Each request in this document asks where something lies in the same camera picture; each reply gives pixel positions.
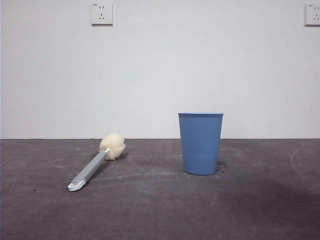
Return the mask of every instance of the concrete floor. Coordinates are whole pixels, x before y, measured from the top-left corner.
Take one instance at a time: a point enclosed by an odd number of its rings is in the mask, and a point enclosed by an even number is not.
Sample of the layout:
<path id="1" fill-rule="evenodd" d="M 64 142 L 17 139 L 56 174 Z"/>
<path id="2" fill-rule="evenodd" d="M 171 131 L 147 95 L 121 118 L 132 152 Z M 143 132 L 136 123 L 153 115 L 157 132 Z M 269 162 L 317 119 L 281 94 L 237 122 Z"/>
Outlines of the concrete floor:
<path id="1" fill-rule="evenodd" d="M 99 142 L 1 140 L 1 239 L 320 239 L 320 139 L 222 140 L 210 176 L 178 139 L 128 139 L 69 192 Z"/>

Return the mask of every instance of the blue plastic cup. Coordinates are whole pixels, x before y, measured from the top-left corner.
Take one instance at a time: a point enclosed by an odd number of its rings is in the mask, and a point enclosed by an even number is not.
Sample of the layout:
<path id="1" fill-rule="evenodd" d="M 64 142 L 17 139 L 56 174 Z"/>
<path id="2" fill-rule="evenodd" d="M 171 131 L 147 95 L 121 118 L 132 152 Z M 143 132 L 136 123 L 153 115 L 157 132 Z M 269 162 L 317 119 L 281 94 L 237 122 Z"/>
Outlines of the blue plastic cup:
<path id="1" fill-rule="evenodd" d="M 223 113 L 179 113 L 184 170 L 189 174 L 216 172 Z"/>

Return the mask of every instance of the wall socket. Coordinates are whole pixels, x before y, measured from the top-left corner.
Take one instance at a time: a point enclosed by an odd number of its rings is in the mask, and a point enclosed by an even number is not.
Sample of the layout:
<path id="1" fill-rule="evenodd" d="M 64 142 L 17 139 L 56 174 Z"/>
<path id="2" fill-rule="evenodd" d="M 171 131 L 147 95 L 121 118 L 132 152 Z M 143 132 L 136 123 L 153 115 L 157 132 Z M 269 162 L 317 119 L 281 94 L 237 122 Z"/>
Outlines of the wall socket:
<path id="1" fill-rule="evenodd" d="M 93 3 L 91 5 L 91 24 L 113 25 L 113 12 L 112 2 Z"/>
<path id="2" fill-rule="evenodd" d="M 320 4 L 309 3 L 305 5 L 304 25 L 320 27 Z"/>

